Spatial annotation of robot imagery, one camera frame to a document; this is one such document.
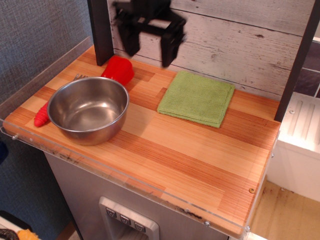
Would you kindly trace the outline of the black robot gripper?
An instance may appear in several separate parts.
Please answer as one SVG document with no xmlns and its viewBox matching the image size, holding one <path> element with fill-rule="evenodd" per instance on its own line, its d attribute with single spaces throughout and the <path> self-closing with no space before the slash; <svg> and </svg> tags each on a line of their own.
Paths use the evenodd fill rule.
<svg viewBox="0 0 320 240">
<path fill-rule="evenodd" d="M 161 37 L 162 67 L 169 67 L 177 58 L 180 45 L 186 40 L 186 20 L 174 13 L 170 0 L 114 1 L 116 25 L 125 52 L 134 56 L 140 50 L 140 32 Z M 168 22 L 166 28 L 151 25 L 151 21 Z"/>
</svg>

